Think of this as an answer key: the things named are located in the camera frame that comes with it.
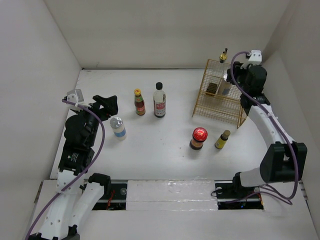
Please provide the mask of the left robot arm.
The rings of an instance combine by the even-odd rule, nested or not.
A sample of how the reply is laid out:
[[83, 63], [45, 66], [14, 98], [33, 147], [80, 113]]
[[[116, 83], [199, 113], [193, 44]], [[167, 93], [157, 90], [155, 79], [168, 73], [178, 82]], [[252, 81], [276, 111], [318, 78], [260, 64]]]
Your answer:
[[93, 96], [85, 104], [74, 94], [62, 102], [74, 115], [65, 122], [65, 143], [58, 165], [55, 195], [31, 224], [27, 240], [78, 240], [90, 212], [100, 198], [111, 194], [111, 178], [101, 173], [86, 177], [89, 168], [102, 151], [93, 150], [98, 130], [106, 136], [103, 122], [118, 113], [118, 98]]

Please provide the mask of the yellow-cap brown sauce bottle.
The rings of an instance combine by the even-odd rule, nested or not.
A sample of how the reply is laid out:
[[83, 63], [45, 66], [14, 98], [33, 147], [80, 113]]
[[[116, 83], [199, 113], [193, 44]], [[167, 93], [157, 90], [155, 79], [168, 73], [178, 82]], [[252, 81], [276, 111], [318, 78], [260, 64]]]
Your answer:
[[134, 105], [137, 115], [143, 116], [146, 113], [145, 102], [142, 97], [142, 92], [139, 88], [134, 90]]

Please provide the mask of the red-lid sauce jar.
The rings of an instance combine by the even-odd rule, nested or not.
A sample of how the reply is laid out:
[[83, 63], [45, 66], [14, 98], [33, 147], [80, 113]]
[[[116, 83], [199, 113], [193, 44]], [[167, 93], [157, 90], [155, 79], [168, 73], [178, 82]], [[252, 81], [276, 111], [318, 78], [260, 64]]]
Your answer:
[[203, 147], [207, 137], [208, 137], [208, 132], [205, 128], [203, 127], [195, 128], [192, 133], [192, 139], [190, 140], [190, 143], [189, 143], [190, 147], [193, 150], [200, 150]]

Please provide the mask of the glass oil dispenser bottle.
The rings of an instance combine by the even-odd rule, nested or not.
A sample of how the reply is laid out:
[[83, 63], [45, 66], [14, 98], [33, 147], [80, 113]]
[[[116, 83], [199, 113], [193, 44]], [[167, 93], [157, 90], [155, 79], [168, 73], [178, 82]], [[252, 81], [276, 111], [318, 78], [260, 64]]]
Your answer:
[[[225, 48], [224, 51], [222, 52], [222, 54], [219, 56], [219, 62], [224, 65], [224, 63], [226, 62], [228, 56], [227, 56], [227, 52], [228, 52], [228, 48]], [[220, 81], [220, 85], [219, 85], [219, 89], [218, 89], [218, 95], [221, 96], [227, 96], [232, 88], [232, 84], [230, 82], [227, 81], [227, 77], [228, 77], [228, 73], [227, 73], [227, 69], [224, 68], [223, 70], [223, 77]]]

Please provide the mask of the black-cap vinegar bottle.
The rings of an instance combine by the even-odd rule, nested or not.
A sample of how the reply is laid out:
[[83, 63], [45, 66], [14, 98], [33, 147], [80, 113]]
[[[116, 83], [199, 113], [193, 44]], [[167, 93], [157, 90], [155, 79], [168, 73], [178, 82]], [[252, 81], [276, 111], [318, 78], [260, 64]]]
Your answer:
[[163, 84], [157, 82], [156, 91], [153, 94], [153, 112], [157, 118], [163, 118], [166, 115], [166, 94], [163, 91]]

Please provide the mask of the blue-label salt shaker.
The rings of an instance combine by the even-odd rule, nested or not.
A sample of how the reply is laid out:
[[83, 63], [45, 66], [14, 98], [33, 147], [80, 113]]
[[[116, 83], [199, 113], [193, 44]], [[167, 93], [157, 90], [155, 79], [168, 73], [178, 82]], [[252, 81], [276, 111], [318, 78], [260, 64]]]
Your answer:
[[125, 125], [120, 117], [111, 118], [109, 124], [118, 140], [123, 141], [127, 137]]

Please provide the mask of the small yellow-label bottle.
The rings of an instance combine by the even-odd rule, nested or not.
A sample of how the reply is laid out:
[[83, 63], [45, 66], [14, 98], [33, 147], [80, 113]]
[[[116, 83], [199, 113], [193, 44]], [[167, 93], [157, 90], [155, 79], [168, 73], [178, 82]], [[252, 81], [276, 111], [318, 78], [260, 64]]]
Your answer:
[[229, 139], [230, 134], [231, 134], [231, 132], [229, 130], [225, 130], [220, 135], [220, 137], [217, 139], [217, 141], [215, 142], [214, 146], [217, 149], [222, 149], [225, 146], [227, 140]]

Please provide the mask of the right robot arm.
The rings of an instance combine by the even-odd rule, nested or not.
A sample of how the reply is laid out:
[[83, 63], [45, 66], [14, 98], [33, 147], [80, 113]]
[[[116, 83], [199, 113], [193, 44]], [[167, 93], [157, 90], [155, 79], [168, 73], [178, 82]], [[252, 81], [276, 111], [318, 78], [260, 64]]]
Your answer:
[[243, 68], [236, 61], [227, 70], [227, 81], [241, 91], [240, 104], [268, 148], [259, 167], [237, 172], [233, 177], [231, 191], [237, 197], [243, 197], [250, 188], [270, 183], [297, 183], [304, 172], [308, 148], [290, 137], [275, 117], [263, 93], [266, 80], [267, 71], [261, 65]]

